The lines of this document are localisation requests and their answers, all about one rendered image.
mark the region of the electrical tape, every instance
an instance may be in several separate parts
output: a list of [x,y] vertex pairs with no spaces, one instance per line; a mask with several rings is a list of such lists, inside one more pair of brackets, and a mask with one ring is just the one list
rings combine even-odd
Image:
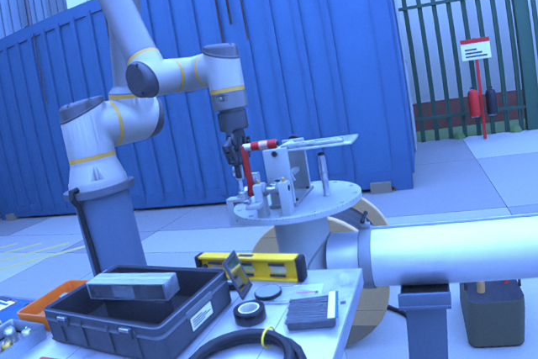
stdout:
[[234,317],[239,327],[253,327],[266,319],[266,308],[259,300],[249,300],[234,307]]

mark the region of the black plastic crate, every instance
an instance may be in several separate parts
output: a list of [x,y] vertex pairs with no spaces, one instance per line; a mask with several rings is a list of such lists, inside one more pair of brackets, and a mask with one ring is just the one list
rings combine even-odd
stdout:
[[106,272],[175,272],[168,302],[92,300],[86,285],[45,308],[56,341],[140,359],[173,359],[230,303],[224,271],[118,265]]

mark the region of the red and white striped tube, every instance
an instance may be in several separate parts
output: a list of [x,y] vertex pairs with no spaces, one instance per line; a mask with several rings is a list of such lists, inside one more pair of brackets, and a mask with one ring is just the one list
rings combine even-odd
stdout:
[[279,142],[276,139],[258,140],[257,142],[245,143],[243,145],[246,151],[276,149],[278,146]]

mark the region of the orange plastic bin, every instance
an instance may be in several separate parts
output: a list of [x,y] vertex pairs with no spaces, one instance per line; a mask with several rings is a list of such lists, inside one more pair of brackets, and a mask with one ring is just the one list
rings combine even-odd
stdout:
[[46,295],[41,296],[28,306],[19,310],[17,315],[20,319],[32,321],[33,323],[41,323],[47,330],[50,330],[49,322],[45,318],[45,307],[58,300],[62,293],[69,293],[86,282],[87,281],[64,282],[58,288],[51,290]]

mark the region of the green pole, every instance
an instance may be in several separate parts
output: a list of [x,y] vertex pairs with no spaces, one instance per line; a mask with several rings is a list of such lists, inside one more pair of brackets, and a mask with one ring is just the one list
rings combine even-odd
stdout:
[[520,49],[521,79],[525,92],[527,129],[538,129],[538,80],[528,0],[512,0],[515,30]]

